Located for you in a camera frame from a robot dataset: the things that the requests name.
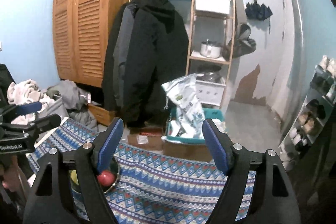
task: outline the light blue wall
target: light blue wall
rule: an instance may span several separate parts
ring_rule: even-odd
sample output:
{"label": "light blue wall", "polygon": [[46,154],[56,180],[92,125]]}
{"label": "light blue wall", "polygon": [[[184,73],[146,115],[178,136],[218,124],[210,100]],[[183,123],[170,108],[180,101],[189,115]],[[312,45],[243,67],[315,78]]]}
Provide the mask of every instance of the light blue wall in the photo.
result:
{"label": "light blue wall", "polygon": [[47,88],[59,81],[53,49],[53,0],[0,0],[0,63],[15,82]]}
{"label": "light blue wall", "polygon": [[323,55],[336,58],[336,8],[331,0],[299,0],[307,70],[304,89],[309,88],[315,65]]}

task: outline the teal plastic basket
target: teal plastic basket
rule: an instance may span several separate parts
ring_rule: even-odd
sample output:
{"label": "teal plastic basket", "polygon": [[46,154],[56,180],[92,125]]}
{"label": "teal plastic basket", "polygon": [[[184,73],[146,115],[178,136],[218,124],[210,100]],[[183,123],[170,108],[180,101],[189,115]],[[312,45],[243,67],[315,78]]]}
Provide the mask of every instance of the teal plastic basket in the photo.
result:
{"label": "teal plastic basket", "polygon": [[[209,119],[219,119],[221,122],[225,120],[222,112],[219,109],[203,108],[203,111],[204,111],[204,115],[206,119],[208,118]],[[174,118],[176,118],[176,108],[172,109],[170,112],[170,119],[166,127],[167,140],[180,141],[181,143],[186,143],[186,144],[205,144],[204,139],[191,139],[191,138],[181,138],[181,137],[169,136],[169,133],[171,132],[170,121]]]}

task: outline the silver screw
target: silver screw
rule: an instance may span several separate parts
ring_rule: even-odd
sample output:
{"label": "silver screw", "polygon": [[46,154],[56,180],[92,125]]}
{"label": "silver screw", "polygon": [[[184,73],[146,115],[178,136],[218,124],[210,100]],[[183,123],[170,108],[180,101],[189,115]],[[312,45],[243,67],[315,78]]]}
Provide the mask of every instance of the silver screw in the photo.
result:
{"label": "silver screw", "polygon": [[275,153],[274,150],[269,149],[269,150],[268,150],[268,154],[269,154],[270,156],[275,156],[277,153]]}
{"label": "silver screw", "polygon": [[57,148],[51,148],[50,150],[49,150],[49,154],[50,155],[53,155],[53,154],[56,154],[56,152],[57,152]]}
{"label": "silver screw", "polygon": [[92,143],[84,143],[83,148],[84,149],[90,149],[92,147]]}
{"label": "silver screw", "polygon": [[235,144],[233,145],[233,148],[234,148],[235,150],[241,150],[241,149],[243,148],[243,146],[242,146],[240,143],[235,143]]}

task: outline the orange wooden cabinet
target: orange wooden cabinet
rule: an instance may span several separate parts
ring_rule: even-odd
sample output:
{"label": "orange wooden cabinet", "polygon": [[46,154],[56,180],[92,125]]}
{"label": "orange wooden cabinet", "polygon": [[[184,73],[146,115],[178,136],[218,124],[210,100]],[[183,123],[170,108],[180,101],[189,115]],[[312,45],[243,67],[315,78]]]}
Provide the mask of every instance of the orange wooden cabinet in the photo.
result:
{"label": "orange wooden cabinet", "polygon": [[53,40],[62,79],[101,87],[109,30],[128,0],[54,0]]}

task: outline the red fruit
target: red fruit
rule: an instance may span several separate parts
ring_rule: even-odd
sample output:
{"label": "red fruit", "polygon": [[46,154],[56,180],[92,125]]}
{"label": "red fruit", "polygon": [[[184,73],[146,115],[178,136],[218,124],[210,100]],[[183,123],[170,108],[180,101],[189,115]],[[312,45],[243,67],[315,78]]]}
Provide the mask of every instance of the red fruit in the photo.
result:
{"label": "red fruit", "polygon": [[116,177],[109,170],[104,170],[103,172],[101,172],[100,175],[97,176],[97,179],[100,185],[104,187],[109,187],[112,185],[112,183],[115,182]]}

